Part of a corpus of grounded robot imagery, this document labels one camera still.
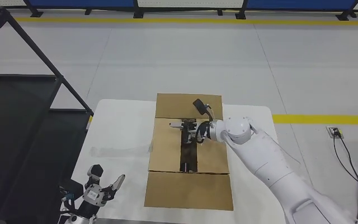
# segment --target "cardboard box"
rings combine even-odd
[[[197,172],[180,171],[181,131],[169,126],[181,119],[208,120],[193,102],[210,104],[223,118],[222,98],[214,95],[158,94],[144,206],[233,210],[226,145],[206,139],[196,145]]]

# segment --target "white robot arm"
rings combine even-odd
[[[307,185],[286,162],[281,147],[251,119],[212,120],[207,137],[225,142],[272,191],[289,224],[348,224],[352,218]]]

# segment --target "wall socket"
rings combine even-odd
[[[329,134],[330,138],[334,138],[334,129],[337,128],[337,127],[326,126],[326,128],[327,128],[327,131],[328,131],[328,134]],[[342,130],[340,130],[339,128],[337,128],[337,129],[341,133],[341,138],[344,139]]]

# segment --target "yellow floor line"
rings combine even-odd
[[[236,20],[234,18],[30,18],[16,17],[18,22],[73,22],[73,23],[178,23],[178,24],[265,24],[307,26],[358,26],[358,21],[308,21],[308,20]]]
[[[358,115],[274,114],[275,124],[358,124]]]

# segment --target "table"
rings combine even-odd
[[[277,199],[229,147],[234,211],[144,207],[155,113],[154,101],[101,100],[98,103],[72,179],[86,183],[87,170],[94,164],[100,164],[104,169],[102,187],[113,183],[119,175],[126,175],[115,199],[100,209],[99,218],[205,224],[286,223]],[[250,116],[277,140],[269,108],[223,105],[223,113],[224,118]]]

